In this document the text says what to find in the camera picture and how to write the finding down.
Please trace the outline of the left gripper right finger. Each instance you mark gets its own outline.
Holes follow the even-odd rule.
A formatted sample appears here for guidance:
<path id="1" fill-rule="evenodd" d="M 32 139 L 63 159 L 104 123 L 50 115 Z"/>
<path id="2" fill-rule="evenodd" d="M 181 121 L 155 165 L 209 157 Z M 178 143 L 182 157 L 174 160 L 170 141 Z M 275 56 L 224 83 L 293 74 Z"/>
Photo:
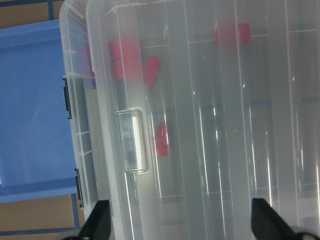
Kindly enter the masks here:
<path id="1" fill-rule="evenodd" d="M 257 240 L 301 240 L 264 198 L 251 202 L 251 231 Z"/>

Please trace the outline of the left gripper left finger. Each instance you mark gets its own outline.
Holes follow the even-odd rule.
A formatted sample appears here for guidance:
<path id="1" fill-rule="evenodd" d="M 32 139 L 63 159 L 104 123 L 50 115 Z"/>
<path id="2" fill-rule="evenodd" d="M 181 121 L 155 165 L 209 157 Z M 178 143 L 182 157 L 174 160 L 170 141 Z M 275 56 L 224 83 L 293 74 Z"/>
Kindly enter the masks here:
<path id="1" fill-rule="evenodd" d="M 111 236 L 111 210 L 108 200 L 99 200 L 78 234 L 79 240 L 108 240 Z"/>

